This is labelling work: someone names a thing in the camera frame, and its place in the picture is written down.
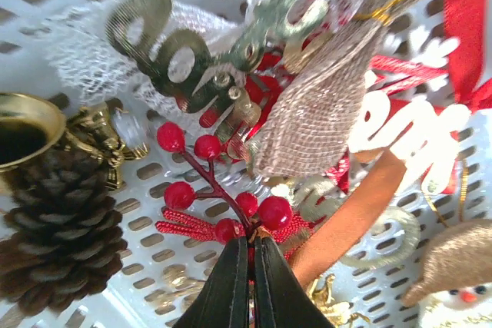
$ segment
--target burlap fabric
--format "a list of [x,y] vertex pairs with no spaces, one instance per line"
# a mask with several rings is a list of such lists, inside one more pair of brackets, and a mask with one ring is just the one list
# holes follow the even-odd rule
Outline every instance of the burlap fabric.
[[[365,0],[360,13],[391,0]],[[388,14],[395,19],[418,0],[404,0]],[[254,171],[267,177],[324,173],[347,149],[347,139],[366,92],[364,73],[387,26],[352,20],[309,62],[285,89],[261,130]]]

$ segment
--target white lace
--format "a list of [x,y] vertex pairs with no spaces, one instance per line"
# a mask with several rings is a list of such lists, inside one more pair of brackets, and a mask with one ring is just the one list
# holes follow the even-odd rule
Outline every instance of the white lace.
[[[198,7],[174,2],[171,17],[161,39],[165,39],[178,28],[189,28],[200,34],[212,55],[227,51],[252,20],[252,10],[256,4],[264,0],[247,1],[249,6],[246,21],[242,25],[228,22]],[[357,11],[363,0],[327,1],[331,6],[327,22],[336,31],[344,19]],[[310,2],[300,0],[291,14],[298,17],[305,12]],[[105,37],[104,25],[114,6],[115,1],[91,2],[46,19],[41,27],[30,27],[31,34],[44,42],[45,57],[58,71],[63,85],[80,91],[82,104],[96,104],[114,97],[119,91],[131,90],[150,108],[168,120],[183,125],[188,132],[198,135],[212,131],[214,128],[200,127],[198,117],[202,112],[182,112],[174,98],[164,97],[155,90],[149,77],[138,70],[133,60],[119,54],[110,46]],[[137,38],[140,31],[136,25],[128,37]],[[185,52],[180,51],[179,55],[177,53],[170,67],[171,80],[182,81],[188,75],[192,63]],[[244,74],[231,65],[221,66],[221,70],[231,73],[239,85],[244,84]]]

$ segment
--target white plastic basket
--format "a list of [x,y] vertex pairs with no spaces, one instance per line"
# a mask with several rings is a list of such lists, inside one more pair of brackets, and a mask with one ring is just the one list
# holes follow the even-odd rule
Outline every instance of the white plastic basket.
[[[78,107],[78,92],[62,88],[55,71],[42,59],[42,52],[29,35],[22,33],[26,23],[41,21],[44,17],[61,11],[67,6],[81,5],[87,0],[0,0],[0,90],[20,91],[39,94],[49,98],[60,91],[70,98],[67,114]],[[224,15],[234,21],[241,20],[240,6],[244,0],[180,0],[200,5],[207,10]],[[416,4],[393,26],[393,36],[400,43],[394,48],[397,56],[415,56],[427,37],[438,34],[442,14],[428,14],[428,5],[439,0],[422,0]],[[404,93],[406,99],[417,94],[425,94],[433,104],[445,104],[452,90],[449,86],[435,91],[432,86],[412,89]],[[140,119],[147,118],[148,107],[129,96],[119,96],[124,106]],[[492,160],[490,155],[490,115],[479,113],[462,132],[461,145],[470,168],[469,195],[466,205],[466,218],[487,217],[489,214],[489,194],[492,184]],[[72,304],[60,316],[44,312],[23,320],[22,328],[110,328],[110,327],[155,327],[171,326],[181,315],[183,298],[174,303],[174,309],[160,309],[155,301],[156,291],[169,290],[162,279],[167,267],[182,266],[188,276],[205,279],[215,257],[221,252],[217,243],[198,243],[187,237],[160,235],[154,223],[162,219],[161,199],[165,183],[179,181],[173,178],[189,169],[186,163],[178,163],[172,156],[163,153],[153,144],[151,153],[142,161],[124,165],[126,186],[114,196],[118,209],[124,213],[122,227],[128,241],[128,252],[124,253],[125,268],[109,283],[108,289],[100,296],[90,297]],[[232,195],[245,188],[256,190],[261,196],[266,191],[258,184],[250,184],[241,177],[241,165],[222,180]],[[367,168],[351,170],[352,184],[356,184],[367,173]],[[203,180],[192,182],[195,190],[206,187]],[[457,222],[457,196],[440,196],[435,199],[440,212],[450,223]],[[222,217],[230,217],[232,212],[218,206],[221,200],[198,201],[191,211],[197,217],[215,223]],[[422,241],[414,255],[401,266],[380,270],[354,270],[337,264],[331,272],[337,276],[335,282],[336,300],[354,303],[358,311],[373,320],[371,326],[385,328],[407,328],[414,326],[417,308],[405,309],[399,303],[399,296],[417,276],[419,258],[427,240],[443,229],[428,208],[419,187],[415,184],[404,194],[396,197],[393,206],[403,207],[418,217],[422,228]],[[0,207],[9,209],[12,204],[6,198],[0,199]],[[388,224],[385,232],[367,235],[351,251],[353,254],[365,253],[372,258],[389,253],[399,246],[402,235],[397,224]],[[8,235],[8,230],[0,227],[0,238]],[[0,303],[0,316],[11,306]],[[357,327],[368,326],[359,320]]]

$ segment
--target brown pine cone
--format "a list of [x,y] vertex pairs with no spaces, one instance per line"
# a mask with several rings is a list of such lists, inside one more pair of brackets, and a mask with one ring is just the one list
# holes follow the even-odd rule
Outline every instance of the brown pine cone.
[[28,190],[14,193],[18,207],[4,216],[18,233],[0,242],[0,298],[29,316],[102,292],[127,247],[95,159],[52,149],[39,162],[20,169]]

